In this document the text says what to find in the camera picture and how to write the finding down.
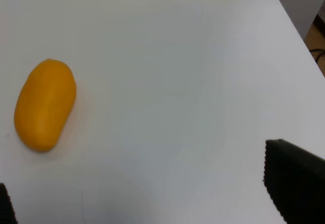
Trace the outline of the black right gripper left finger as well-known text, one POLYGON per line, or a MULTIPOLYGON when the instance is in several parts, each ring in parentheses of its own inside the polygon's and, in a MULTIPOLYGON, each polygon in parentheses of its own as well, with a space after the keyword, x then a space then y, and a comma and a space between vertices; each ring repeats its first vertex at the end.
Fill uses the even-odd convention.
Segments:
POLYGON ((1 224, 18 224, 6 186, 3 183, 0 186, 0 222, 1 224))

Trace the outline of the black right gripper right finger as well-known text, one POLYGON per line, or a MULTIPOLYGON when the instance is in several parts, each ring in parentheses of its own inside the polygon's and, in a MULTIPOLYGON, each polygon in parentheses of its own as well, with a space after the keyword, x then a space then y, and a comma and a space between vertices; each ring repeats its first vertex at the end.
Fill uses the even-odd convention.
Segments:
POLYGON ((288 141, 267 140, 264 185, 286 223, 324 223, 324 159, 288 141))

